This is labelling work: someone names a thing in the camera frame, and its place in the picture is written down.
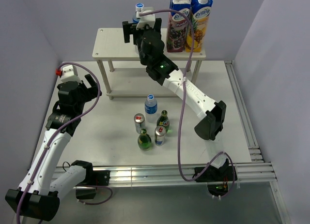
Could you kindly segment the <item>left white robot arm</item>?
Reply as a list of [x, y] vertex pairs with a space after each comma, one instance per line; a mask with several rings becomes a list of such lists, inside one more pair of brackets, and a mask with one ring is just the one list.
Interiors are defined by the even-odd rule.
[[69, 169], [55, 181], [54, 171], [63, 150], [73, 137], [81, 118], [90, 110], [84, 110], [87, 102], [98, 102], [102, 95], [99, 81], [92, 73], [85, 75], [90, 87], [76, 75], [62, 77], [57, 86], [58, 100], [49, 115], [43, 142], [17, 189], [9, 189], [5, 200], [16, 213], [16, 223], [20, 218], [30, 217], [51, 221], [60, 206], [60, 201], [77, 185], [89, 186], [94, 180], [93, 165], [76, 160]]

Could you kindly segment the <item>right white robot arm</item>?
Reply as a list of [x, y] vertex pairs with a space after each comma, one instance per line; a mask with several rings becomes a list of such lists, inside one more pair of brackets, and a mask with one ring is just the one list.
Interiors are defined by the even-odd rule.
[[134, 45], [139, 51], [140, 63], [146, 66], [148, 76], [161, 86], [169, 89], [182, 99], [181, 114], [177, 137], [177, 162], [181, 177], [185, 181], [197, 181], [206, 172], [213, 181], [228, 182], [227, 172], [232, 172], [232, 184], [236, 181], [236, 171], [233, 161], [228, 153], [218, 151], [215, 147], [214, 156], [205, 168], [196, 176], [188, 179], [184, 176], [181, 167], [181, 128], [184, 116], [185, 104], [187, 104], [199, 118], [199, 123], [194, 127], [195, 133], [203, 140], [214, 141], [216, 135], [223, 130], [226, 114], [226, 104], [223, 101], [216, 102], [198, 89], [184, 73], [164, 55], [164, 42], [161, 40], [161, 18], [156, 18], [154, 24], [146, 23], [144, 27], [138, 27], [140, 23], [122, 22], [124, 42], [130, 42], [133, 35]]

